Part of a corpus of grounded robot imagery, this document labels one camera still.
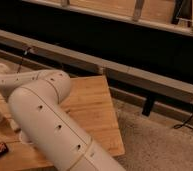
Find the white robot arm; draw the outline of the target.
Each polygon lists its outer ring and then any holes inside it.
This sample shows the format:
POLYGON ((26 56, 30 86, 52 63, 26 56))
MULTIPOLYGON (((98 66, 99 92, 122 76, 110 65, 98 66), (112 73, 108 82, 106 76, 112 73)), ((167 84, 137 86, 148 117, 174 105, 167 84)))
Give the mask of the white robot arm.
POLYGON ((62 70, 12 73, 0 63, 0 93, 13 120, 58 171, 126 171, 61 109, 71 87, 62 70))

